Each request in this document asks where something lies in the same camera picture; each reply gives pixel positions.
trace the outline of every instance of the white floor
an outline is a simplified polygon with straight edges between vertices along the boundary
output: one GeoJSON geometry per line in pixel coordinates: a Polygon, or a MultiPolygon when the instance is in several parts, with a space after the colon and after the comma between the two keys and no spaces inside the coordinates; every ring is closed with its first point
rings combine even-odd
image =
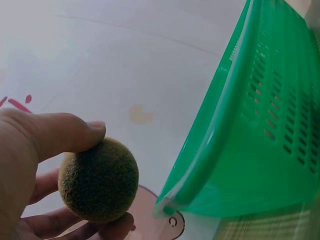
{"type": "MultiPolygon", "coordinates": [[[[140,184],[159,194],[244,3],[1,1],[0,100],[25,103],[31,95],[24,105],[34,113],[106,121],[107,134],[135,155],[140,184]]],[[[60,162],[61,156],[54,157],[39,172],[60,162]]],[[[55,193],[24,215],[62,205],[55,193]]],[[[212,239],[218,219],[183,215],[179,240],[212,239]]]]}

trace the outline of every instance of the pink circle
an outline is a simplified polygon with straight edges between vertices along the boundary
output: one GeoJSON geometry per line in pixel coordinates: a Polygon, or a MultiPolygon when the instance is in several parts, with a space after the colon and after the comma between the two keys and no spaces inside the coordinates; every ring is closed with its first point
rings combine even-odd
{"type": "Polygon", "coordinates": [[[30,103],[31,101],[32,101],[32,96],[31,96],[31,95],[26,96],[26,98],[25,98],[25,103],[28,104],[28,103],[30,103]]]}

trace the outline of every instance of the red mark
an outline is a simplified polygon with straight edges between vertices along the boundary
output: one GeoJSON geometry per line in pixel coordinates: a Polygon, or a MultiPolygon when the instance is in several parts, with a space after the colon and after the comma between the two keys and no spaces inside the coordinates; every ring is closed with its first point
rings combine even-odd
{"type": "Polygon", "coordinates": [[[8,97],[5,96],[1,101],[0,101],[0,108],[1,106],[7,101],[8,97]]]}
{"type": "Polygon", "coordinates": [[[31,96],[31,95],[26,96],[26,98],[25,98],[25,103],[28,104],[28,103],[30,103],[31,101],[32,101],[32,96],[31,96]]]}
{"type": "Polygon", "coordinates": [[[8,102],[11,103],[13,106],[15,106],[17,109],[19,109],[21,111],[24,111],[24,112],[27,112],[27,113],[31,113],[31,111],[28,108],[26,108],[20,102],[17,102],[14,99],[9,99],[8,102]]]}
{"type": "MultiPolygon", "coordinates": [[[[8,97],[5,96],[5,97],[0,101],[0,108],[1,108],[1,106],[7,101],[7,99],[8,99],[8,97]]],[[[32,96],[31,96],[31,95],[26,96],[26,98],[25,98],[25,103],[28,104],[28,103],[30,103],[31,101],[32,101],[32,96]]],[[[24,111],[24,112],[26,112],[26,113],[31,113],[31,111],[30,111],[28,108],[26,108],[26,107],[23,106],[20,102],[14,100],[14,99],[12,99],[12,98],[10,98],[10,99],[8,100],[8,103],[12,104],[13,106],[15,106],[17,109],[19,109],[19,110],[21,110],[21,111],[24,111]]]]}

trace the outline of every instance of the hand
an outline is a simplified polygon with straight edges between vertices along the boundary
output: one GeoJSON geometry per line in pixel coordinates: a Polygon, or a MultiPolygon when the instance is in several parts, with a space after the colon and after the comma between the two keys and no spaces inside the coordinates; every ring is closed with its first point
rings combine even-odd
{"type": "MultiPolygon", "coordinates": [[[[38,164],[63,152],[83,152],[106,134],[103,122],[86,123],[68,113],[0,110],[0,239],[54,238],[80,219],[67,208],[21,218],[28,204],[56,192],[58,171],[36,178],[38,164]]],[[[133,217],[107,225],[87,223],[56,240],[123,240],[133,217]]]]}

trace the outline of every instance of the green plastic basket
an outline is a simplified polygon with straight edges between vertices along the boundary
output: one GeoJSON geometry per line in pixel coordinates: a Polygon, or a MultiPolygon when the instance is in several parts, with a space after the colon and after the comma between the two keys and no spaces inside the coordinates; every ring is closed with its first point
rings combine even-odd
{"type": "Polygon", "coordinates": [[[320,57],[284,0],[247,0],[154,216],[234,217],[310,200],[320,174],[320,57]]]}

